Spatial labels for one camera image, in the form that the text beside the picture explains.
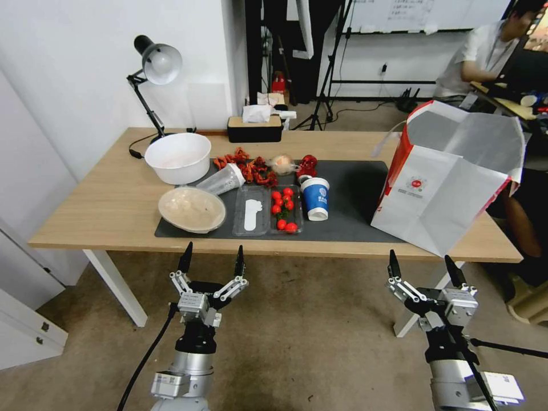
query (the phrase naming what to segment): lamp arm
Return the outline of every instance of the lamp arm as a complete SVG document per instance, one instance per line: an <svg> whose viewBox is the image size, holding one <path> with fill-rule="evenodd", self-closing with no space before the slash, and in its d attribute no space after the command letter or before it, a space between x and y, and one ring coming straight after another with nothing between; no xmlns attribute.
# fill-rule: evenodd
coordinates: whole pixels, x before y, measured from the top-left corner
<svg viewBox="0 0 548 411"><path fill-rule="evenodd" d="M139 74L141 74L143 70L139 70L138 72L134 74L130 74L127 77L127 80L132 85L133 90L135 91L135 94L139 98L139 101L141 101L141 104L143 105L144 109L147 111L147 115L150 118L150 121L152 121L152 124L154 124L154 127L158 130L158 137L165 137L164 133L164 124L162 123L162 120L158 117L158 115L153 112L150 107L148 106L147 102L144 100L143 95L139 91L139 85L147 81L146 78L139 77Z"/></svg>

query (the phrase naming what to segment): gray table mat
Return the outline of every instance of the gray table mat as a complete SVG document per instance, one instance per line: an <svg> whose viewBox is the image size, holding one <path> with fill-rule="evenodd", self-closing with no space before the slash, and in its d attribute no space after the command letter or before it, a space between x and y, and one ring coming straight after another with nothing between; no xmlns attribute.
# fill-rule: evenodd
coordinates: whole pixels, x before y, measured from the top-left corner
<svg viewBox="0 0 548 411"><path fill-rule="evenodd" d="M305 213L303 231L298 235L265 234L260 237L237 237L232 234L237 190L220 195L227 208L227 219L217 230L207 234L186 232L161 219L156 237L262 239L293 241L360 241L370 243L401 243L402 240L369 225L384 186L388 169L380 161L321 160L316 167L318 176L329 181L329 219L308 221ZM216 172L211 165L207 178ZM295 175L279 178L280 184L295 184Z"/></svg>

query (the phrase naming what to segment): blue paper cup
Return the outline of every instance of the blue paper cup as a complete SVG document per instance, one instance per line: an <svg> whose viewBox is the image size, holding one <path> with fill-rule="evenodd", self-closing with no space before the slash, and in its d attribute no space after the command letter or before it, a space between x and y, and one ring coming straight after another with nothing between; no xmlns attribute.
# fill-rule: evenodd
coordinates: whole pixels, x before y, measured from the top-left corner
<svg viewBox="0 0 548 411"><path fill-rule="evenodd" d="M328 198L329 183L319 177L312 177L301 182L304 204L310 221L324 221L329 216Z"/></svg>

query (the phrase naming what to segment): white cabinet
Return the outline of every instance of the white cabinet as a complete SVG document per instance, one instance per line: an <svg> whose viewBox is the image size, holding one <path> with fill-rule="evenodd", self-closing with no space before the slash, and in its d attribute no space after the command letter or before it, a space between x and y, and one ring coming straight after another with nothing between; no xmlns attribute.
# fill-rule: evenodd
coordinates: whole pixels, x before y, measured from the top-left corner
<svg viewBox="0 0 548 411"><path fill-rule="evenodd" d="M67 335L0 289L0 369L61 355Z"/></svg>
<svg viewBox="0 0 548 411"><path fill-rule="evenodd" d="M1 71L0 124L0 288L36 308L75 285L88 263L79 250L27 245L76 180Z"/></svg>

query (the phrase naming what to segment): white bowl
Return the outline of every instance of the white bowl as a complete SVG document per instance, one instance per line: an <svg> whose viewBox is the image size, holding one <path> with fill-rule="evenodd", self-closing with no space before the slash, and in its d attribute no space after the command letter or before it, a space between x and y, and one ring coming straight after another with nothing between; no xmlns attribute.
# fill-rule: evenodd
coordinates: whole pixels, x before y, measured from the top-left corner
<svg viewBox="0 0 548 411"><path fill-rule="evenodd" d="M169 190L158 201L164 220L185 231L206 234L219 228L227 218L223 201L195 187Z"/></svg>
<svg viewBox="0 0 548 411"><path fill-rule="evenodd" d="M153 142L144 160L163 182L188 184L206 175L210 151L211 142L203 135L178 133Z"/></svg>

